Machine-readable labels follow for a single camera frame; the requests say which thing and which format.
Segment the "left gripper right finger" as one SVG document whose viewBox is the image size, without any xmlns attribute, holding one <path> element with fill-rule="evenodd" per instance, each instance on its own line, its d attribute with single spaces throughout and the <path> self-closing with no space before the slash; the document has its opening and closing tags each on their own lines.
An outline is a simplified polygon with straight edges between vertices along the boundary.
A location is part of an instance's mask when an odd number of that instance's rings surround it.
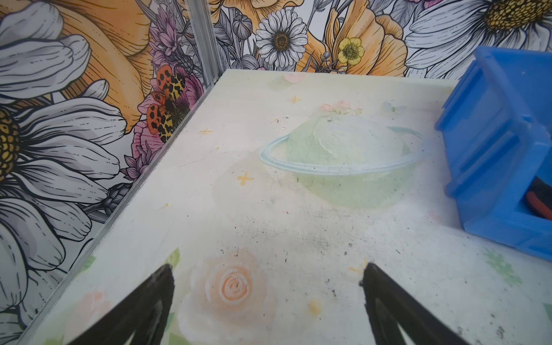
<svg viewBox="0 0 552 345">
<path fill-rule="evenodd" d="M 467 343 L 376 264 L 367 264 L 359 285 L 376 344 L 404 344 L 403 333 L 414 344 Z"/>
</svg>

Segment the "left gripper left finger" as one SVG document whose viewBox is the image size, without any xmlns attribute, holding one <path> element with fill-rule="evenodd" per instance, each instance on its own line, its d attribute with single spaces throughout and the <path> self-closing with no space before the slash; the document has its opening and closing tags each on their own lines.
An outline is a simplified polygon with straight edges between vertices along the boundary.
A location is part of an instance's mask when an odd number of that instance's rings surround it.
<svg viewBox="0 0 552 345">
<path fill-rule="evenodd" d="M 72 344 L 159 345 L 175 292 L 170 264 L 164 264 Z"/>
</svg>

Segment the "orange black handled screwdriver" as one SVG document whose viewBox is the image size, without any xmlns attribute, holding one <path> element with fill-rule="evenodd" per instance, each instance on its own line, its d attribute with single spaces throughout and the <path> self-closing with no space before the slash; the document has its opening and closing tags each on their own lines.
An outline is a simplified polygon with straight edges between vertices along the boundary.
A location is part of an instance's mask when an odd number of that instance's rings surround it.
<svg viewBox="0 0 552 345">
<path fill-rule="evenodd" d="M 525 194 L 525 201 L 533 213 L 543 219 L 552 220 L 551 186 L 535 177 Z"/>
</svg>

